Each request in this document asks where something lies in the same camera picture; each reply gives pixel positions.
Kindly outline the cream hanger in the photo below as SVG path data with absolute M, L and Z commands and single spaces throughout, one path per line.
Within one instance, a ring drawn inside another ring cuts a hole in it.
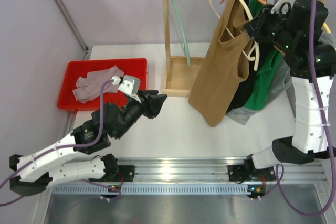
M 241 3 L 241 6 L 243 7 L 245 13 L 247 14 L 248 20 L 252 21 L 253 16 L 252 16 L 252 13 L 251 13 L 248 5 L 246 4 L 246 2 L 244 0 L 239 0 L 239 1 Z M 210 7 L 212 8 L 214 13 L 216 14 L 216 16 L 220 19 L 220 15 L 216 11 L 215 7 L 213 6 L 213 0 L 208 0 L 208 2 L 210 4 Z M 254 71 L 257 72 L 258 67 L 259 67 L 259 61 L 260 61 L 259 43 L 254 41 L 249 53 L 246 53 L 245 51 L 242 51 L 242 53 L 248 59 L 248 61 L 253 61 L 254 62 Z

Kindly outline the tan tank top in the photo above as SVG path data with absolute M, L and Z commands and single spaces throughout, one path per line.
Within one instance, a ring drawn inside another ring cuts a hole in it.
M 190 92 L 189 104 L 211 127 L 223 120 L 238 86 L 249 76 L 246 54 L 253 42 L 243 29 L 246 21 L 242 2 L 227 0 Z

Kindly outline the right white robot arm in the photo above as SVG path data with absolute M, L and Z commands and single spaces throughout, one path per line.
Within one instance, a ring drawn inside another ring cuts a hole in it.
M 329 94 L 335 76 L 335 49 L 319 41 L 329 12 L 324 3 L 295 0 L 283 3 L 288 11 L 272 11 L 266 4 L 244 29 L 257 42 L 269 42 L 284 54 L 295 91 L 295 132 L 275 139 L 270 147 L 244 160 L 245 174 L 258 180 L 280 164 L 307 164 L 329 159 L 329 147 L 321 112 L 328 113 Z

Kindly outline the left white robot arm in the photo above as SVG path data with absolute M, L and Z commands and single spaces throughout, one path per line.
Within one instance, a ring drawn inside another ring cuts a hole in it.
M 120 139 L 141 117 L 156 118 L 167 99 L 157 90 L 140 90 L 128 98 L 125 106 L 102 103 L 91 114 L 91 120 L 73 129 L 55 144 L 31 155 L 14 154 L 9 166 L 14 171 L 9 188 L 27 197 L 46 189 L 77 180 L 112 182 L 119 175 L 113 154 L 88 159 L 111 145 L 110 139 Z

